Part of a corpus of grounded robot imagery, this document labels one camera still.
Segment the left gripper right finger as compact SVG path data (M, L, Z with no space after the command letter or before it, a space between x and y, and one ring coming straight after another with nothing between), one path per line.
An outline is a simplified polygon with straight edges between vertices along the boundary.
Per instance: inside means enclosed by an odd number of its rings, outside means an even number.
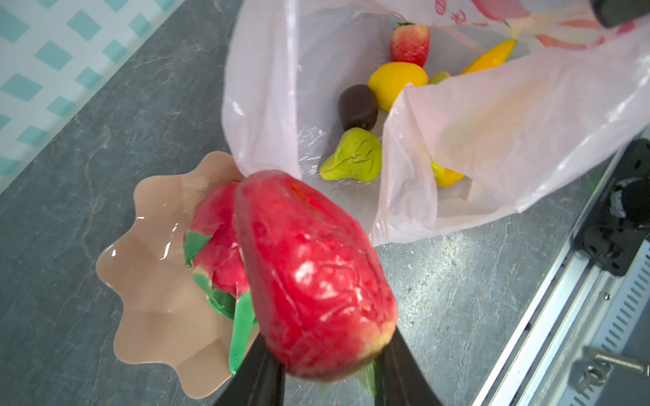
M377 406L442 406L399 329L374 362Z

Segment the red dragon fruit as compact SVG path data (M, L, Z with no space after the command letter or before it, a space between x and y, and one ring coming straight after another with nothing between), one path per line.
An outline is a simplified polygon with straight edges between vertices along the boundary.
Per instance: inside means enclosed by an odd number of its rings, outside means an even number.
M233 321L229 369L235 375L257 324L250 284L235 230L235 194L239 183L221 184L203 199L184 236L186 266L209 304Z

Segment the small green fruit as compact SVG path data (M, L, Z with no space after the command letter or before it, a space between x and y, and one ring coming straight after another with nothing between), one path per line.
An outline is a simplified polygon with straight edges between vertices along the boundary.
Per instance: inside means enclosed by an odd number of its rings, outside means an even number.
M430 83L432 85L438 85L441 82L445 81L446 79L452 78L453 75L446 72L446 71L438 71L436 74L434 74L431 79Z

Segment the dark brown round fruit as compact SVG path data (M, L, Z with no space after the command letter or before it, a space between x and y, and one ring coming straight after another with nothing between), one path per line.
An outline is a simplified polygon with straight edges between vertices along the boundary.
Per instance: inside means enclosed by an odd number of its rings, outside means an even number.
M372 130L377 122L378 104L371 88L360 84L345 89L338 101L338 114L344 131Z

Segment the yellow lemon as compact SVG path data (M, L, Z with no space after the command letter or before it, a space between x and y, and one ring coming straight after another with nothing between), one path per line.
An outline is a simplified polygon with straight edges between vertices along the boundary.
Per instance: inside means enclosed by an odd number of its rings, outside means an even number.
M384 111L391 110L396 98L409 84L426 86L429 84L429 78L422 67L405 62L382 65L367 83L377 99L378 106Z

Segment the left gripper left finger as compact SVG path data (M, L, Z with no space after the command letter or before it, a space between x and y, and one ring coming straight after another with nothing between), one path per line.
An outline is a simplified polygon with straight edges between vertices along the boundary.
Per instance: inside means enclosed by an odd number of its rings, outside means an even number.
M283 406L284 367L258 334L240 369L214 406Z

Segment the green custard apple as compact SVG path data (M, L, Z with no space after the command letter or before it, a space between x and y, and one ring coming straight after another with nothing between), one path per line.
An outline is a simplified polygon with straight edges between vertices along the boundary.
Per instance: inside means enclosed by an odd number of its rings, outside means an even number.
M382 144L371 132L352 128L343 133L333 155L320 167L323 180L372 182L382 170Z

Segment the pink printed plastic bag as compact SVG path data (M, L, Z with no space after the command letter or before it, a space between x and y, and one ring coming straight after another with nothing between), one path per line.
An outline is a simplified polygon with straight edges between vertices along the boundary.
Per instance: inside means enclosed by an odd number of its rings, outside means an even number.
M370 184L325 181L340 93L389 61L401 20L427 25L428 74L381 113ZM460 73L502 42L501 66ZM374 245L525 211L649 122L646 1L245 1L225 70L224 133L243 174L289 173L354 216ZM438 187L432 162L465 178Z

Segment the yellow banana bunch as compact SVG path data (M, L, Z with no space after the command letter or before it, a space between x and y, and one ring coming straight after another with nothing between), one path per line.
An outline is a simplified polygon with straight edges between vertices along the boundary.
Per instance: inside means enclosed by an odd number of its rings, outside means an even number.
M471 74L501 66L511 55L514 47L516 46L516 43L517 40L515 39L502 42L501 44L482 54L482 56L468 65L460 73L460 75ZM465 175L459 174L451 169L440 167L435 162L432 162L432 169L437 185L441 188L450 187L465 178Z

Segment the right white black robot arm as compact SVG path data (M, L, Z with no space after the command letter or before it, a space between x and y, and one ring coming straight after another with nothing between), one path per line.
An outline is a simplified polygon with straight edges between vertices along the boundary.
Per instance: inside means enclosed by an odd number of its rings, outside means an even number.
M577 234L577 250L623 277L649 239L649 140L631 142Z

